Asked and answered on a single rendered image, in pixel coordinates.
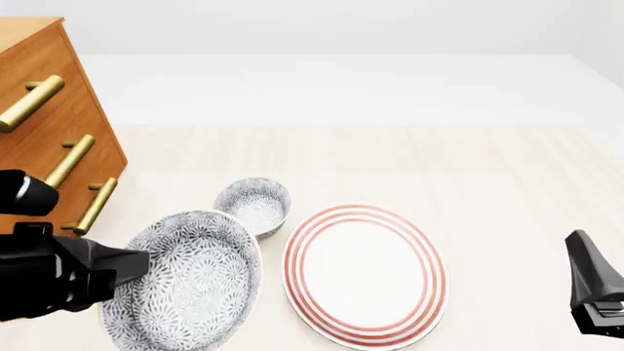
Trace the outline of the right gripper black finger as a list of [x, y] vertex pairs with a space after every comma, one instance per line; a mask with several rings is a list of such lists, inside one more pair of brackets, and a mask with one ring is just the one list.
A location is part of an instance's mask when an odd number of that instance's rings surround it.
[[565, 238], [571, 271], [570, 307], [583, 303], [624, 302], [624, 277], [601, 254], [584, 230]]

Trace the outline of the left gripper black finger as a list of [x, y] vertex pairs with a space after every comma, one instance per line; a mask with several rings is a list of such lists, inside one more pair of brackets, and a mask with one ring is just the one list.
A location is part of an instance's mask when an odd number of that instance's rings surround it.
[[57, 236], [66, 251], [62, 272], [68, 279], [86, 280], [91, 290], [114, 290], [143, 277], [149, 270], [149, 253], [109, 248], [92, 239]]

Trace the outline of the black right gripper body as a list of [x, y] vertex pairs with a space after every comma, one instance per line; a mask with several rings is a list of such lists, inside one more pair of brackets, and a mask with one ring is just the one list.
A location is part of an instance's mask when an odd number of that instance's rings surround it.
[[571, 315], [582, 334], [624, 335], [624, 293], [570, 301]]

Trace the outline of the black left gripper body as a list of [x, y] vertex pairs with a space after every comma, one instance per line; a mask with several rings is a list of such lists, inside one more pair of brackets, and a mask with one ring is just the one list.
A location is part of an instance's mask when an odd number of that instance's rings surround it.
[[114, 295], [118, 251], [53, 234], [50, 222], [22, 221], [0, 234], [0, 322], [80, 312]]

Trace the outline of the large patterned grey-white bowl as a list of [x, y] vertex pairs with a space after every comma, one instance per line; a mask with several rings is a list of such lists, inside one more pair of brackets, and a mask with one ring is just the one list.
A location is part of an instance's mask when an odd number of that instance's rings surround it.
[[101, 305], [119, 351], [216, 351], [258, 301], [260, 247], [232, 215], [168, 215], [126, 248], [147, 252], [149, 270]]

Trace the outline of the small patterned grey-white bowl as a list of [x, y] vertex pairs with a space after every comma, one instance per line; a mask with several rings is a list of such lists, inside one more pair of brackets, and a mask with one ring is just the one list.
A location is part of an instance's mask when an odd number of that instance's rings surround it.
[[247, 177], [226, 186], [214, 209], [233, 215], [258, 241], [278, 233], [290, 212], [288, 189], [267, 177]]

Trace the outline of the wooden drawer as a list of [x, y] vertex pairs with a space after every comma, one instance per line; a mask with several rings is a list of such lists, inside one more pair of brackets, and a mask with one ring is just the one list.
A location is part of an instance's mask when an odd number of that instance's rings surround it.
[[[108, 128], [108, 131], [110, 131], [110, 126], [107, 125], [107, 120], [101, 114], [88, 87], [83, 85], [79, 93], [74, 93], [70, 97], [71, 99], [65, 101], [62, 105], [69, 108], [69, 113], [56, 119], [52, 128], [52, 131], [60, 133], [58, 137], [60, 141], [59, 148], [56, 151], [52, 150], [52, 148], [45, 148], [43, 151], [38, 152], [36, 160], [29, 164], [28, 169], [20, 169], [28, 175], [44, 180], [59, 160], [65, 156], [64, 153], [68, 151], [66, 148], [61, 147], [61, 143], [66, 137], [75, 136], [80, 131], [89, 128]], [[17, 221], [49, 221], [55, 224], [52, 215], [53, 212], [46, 216], [0, 214], [0, 232], [10, 232]]]
[[25, 84], [51, 75], [65, 86], [10, 134], [0, 133], [0, 169], [28, 169], [36, 154], [59, 148], [55, 120], [69, 113], [65, 101], [83, 88], [83, 79], [59, 28], [52, 25], [0, 53], [0, 113], [28, 93]]
[[59, 201], [52, 215], [58, 233], [64, 236], [82, 237], [69, 230], [61, 230], [60, 226], [77, 221], [89, 206], [97, 194], [88, 189], [89, 184], [104, 183], [110, 177], [118, 180], [127, 165], [115, 135], [108, 128], [84, 129], [63, 141], [80, 139], [85, 134], [95, 137], [96, 142], [58, 188]]

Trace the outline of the white plate with red rings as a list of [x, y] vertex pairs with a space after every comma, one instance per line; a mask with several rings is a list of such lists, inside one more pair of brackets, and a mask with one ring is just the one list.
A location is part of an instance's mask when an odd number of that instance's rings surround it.
[[281, 274], [302, 321], [359, 351], [415, 344], [449, 304], [449, 272], [433, 240], [406, 215], [369, 204], [302, 221], [284, 245]]

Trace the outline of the wooden cabinet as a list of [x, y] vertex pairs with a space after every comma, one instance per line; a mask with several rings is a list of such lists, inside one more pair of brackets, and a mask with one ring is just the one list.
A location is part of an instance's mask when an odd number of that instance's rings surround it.
[[[30, 37], [30, 35], [35, 34], [38, 31], [42, 31], [43, 29], [49, 28], [52, 25], [56, 25], [58, 27], [59, 34], [61, 34], [62, 38], [65, 40], [67, 49], [72, 55], [77, 68], [79, 69], [79, 73], [81, 74], [81, 78], [83, 79], [83, 85], [88, 87], [88, 89], [90, 90], [90, 93], [93, 96], [94, 101], [97, 103], [97, 107], [101, 111], [101, 114], [105, 116], [105, 113], [98, 101], [98, 97], [89, 81], [88, 75], [85, 72], [82, 66], [82, 63], [78, 59], [76, 52], [74, 51], [74, 48], [72, 46], [72, 43], [70, 42], [69, 37], [65, 29], [63, 28], [62, 23], [63, 23], [63, 19], [61, 18], [0, 17], [0, 53], [11, 48], [15, 44], [20, 43], [22, 40], [25, 40], [26, 38]], [[109, 124], [108, 120], [107, 120], [107, 125], [110, 126], [110, 131], [114, 134], [114, 131], [111, 128], [111, 125]], [[123, 151], [121, 145], [118, 142], [118, 139], [117, 139], [117, 143], [119, 145], [120, 150]], [[62, 235], [58, 233], [58, 229], [56, 227], [55, 227], [55, 232], [59, 235]]]

